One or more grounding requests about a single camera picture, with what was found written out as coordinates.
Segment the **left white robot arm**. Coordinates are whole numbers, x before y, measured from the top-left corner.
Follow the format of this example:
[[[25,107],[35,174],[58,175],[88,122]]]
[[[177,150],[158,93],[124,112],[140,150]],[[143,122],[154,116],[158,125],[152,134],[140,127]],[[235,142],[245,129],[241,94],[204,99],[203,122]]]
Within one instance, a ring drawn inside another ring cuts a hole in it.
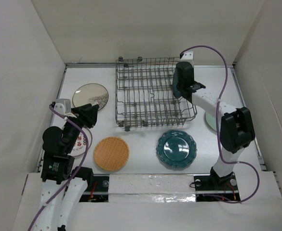
[[[51,126],[42,135],[40,209],[28,228],[30,231],[70,230],[81,196],[94,186],[93,170],[82,164],[74,167],[71,152],[80,134],[85,138],[85,151],[88,151],[90,143],[83,128],[96,124],[99,106],[89,103],[72,108],[70,100],[60,99],[49,108],[64,119],[65,124],[62,128]]]

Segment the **woven bamboo round tray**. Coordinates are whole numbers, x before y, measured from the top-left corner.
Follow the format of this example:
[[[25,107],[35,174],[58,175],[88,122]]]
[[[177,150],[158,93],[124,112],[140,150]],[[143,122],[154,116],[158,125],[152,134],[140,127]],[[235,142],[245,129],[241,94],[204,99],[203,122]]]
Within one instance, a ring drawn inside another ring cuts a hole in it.
[[[129,156],[128,144],[119,137],[107,137],[94,149],[95,163],[106,171],[120,170],[127,163]]]

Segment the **dark teal floral plate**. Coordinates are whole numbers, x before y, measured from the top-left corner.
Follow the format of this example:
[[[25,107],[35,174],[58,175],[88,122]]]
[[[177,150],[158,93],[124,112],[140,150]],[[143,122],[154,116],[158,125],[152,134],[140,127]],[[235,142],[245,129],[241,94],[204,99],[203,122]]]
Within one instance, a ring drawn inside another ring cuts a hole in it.
[[[172,88],[175,98],[182,97],[182,70],[180,68],[176,68],[174,71]]]

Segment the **pale green celadon plate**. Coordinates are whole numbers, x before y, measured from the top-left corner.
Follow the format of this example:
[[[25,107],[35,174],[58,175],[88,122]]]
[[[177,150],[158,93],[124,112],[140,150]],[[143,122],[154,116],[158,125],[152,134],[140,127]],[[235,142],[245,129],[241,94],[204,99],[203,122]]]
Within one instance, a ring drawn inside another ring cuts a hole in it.
[[[208,113],[208,112],[205,113],[205,120],[206,120],[208,126],[212,130],[216,131],[216,120],[210,113]]]

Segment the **beige tree pattern plate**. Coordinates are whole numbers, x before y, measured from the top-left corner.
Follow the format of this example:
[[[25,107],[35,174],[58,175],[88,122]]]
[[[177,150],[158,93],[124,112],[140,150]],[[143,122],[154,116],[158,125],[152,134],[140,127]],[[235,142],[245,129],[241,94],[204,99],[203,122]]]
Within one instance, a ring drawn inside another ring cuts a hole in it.
[[[108,103],[108,90],[100,84],[89,83],[78,88],[72,97],[74,107],[84,106],[86,104],[99,105],[98,111],[101,111]]]

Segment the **teal scalloped rim plate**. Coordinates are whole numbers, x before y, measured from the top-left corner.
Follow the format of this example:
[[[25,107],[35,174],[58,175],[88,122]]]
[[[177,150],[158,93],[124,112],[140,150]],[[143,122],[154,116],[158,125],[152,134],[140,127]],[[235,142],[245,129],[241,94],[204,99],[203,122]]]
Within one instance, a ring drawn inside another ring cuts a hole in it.
[[[185,131],[169,130],[159,137],[156,154],[169,167],[186,168],[197,156],[197,144]]]

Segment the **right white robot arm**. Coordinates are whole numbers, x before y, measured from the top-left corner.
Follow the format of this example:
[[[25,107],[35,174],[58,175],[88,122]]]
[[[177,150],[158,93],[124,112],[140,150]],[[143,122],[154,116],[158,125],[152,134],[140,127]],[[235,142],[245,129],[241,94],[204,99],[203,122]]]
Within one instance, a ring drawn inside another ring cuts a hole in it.
[[[202,185],[221,189],[231,178],[242,151],[255,139],[250,110],[246,107],[236,108],[215,97],[203,84],[195,81],[194,68],[185,61],[175,66],[173,94],[176,98],[183,97],[214,117],[219,158]]]

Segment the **white red floral plate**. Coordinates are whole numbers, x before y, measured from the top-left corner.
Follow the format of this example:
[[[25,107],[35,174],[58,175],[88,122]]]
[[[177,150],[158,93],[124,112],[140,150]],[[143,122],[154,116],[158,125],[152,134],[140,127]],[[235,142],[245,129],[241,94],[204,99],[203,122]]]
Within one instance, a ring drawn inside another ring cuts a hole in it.
[[[83,128],[82,130],[88,138],[88,142],[89,142],[88,146],[91,147],[93,141],[92,133],[88,128]],[[83,133],[80,133],[70,155],[73,157],[79,157],[84,155],[86,146],[87,146],[86,138],[84,137]]]

